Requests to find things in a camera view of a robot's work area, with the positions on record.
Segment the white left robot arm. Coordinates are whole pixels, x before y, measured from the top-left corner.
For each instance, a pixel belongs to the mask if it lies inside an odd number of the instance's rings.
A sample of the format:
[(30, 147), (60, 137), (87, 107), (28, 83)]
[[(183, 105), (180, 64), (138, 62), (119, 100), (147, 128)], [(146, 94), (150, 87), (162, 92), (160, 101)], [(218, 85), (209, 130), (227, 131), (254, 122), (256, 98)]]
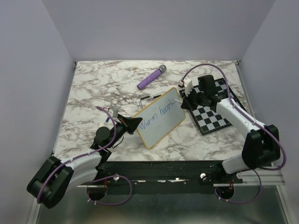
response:
[(68, 190), (83, 183), (99, 184), (103, 172), (97, 169), (111, 155), (111, 148), (125, 133), (133, 134), (142, 118), (117, 116), (113, 128), (101, 126), (96, 131), (90, 148), (70, 159), (49, 157), (27, 185), (27, 192), (48, 209), (56, 206)]

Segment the yellow framed whiteboard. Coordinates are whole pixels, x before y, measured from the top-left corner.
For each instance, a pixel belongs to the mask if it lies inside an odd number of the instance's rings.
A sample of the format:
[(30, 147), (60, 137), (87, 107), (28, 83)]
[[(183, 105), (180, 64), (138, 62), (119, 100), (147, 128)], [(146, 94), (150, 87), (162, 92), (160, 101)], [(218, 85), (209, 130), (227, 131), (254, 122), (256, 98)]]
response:
[(152, 148), (184, 121), (185, 112), (174, 99), (180, 100), (179, 94), (171, 88), (133, 116), (142, 118), (137, 132), (146, 148)]

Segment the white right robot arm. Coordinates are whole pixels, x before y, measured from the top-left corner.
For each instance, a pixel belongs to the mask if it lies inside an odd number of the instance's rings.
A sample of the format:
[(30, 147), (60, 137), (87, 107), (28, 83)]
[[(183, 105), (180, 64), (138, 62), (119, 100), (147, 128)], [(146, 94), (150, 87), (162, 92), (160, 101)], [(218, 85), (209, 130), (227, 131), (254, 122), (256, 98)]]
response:
[(255, 120), (231, 97), (229, 88), (221, 90), (212, 75), (198, 78), (194, 88), (190, 79), (179, 82), (184, 89), (182, 109), (195, 110), (208, 107), (230, 122), (245, 138), (242, 152), (222, 161), (215, 171), (215, 178), (221, 183), (231, 179), (232, 174), (247, 169), (260, 168), (280, 158), (278, 129)]

